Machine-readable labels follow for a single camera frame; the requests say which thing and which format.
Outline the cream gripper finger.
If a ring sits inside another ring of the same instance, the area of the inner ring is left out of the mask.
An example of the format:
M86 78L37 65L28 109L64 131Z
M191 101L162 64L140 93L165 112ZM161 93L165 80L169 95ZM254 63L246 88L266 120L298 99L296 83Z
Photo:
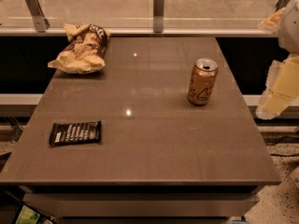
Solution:
M278 32L278 27L280 25L281 16L284 10L285 8L281 8L274 14L272 14L270 17L263 20L259 24L258 29L269 34L276 34Z
M283 62L273 61L265 86L255 113L259 119L273 119L299 97L299 54L291 53Z

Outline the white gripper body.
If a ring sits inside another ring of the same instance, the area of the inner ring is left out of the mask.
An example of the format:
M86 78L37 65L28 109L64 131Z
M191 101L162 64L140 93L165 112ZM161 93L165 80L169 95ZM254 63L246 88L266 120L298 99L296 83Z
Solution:
M281 15L278 43L289 53L299 52L299 0L291 0Z

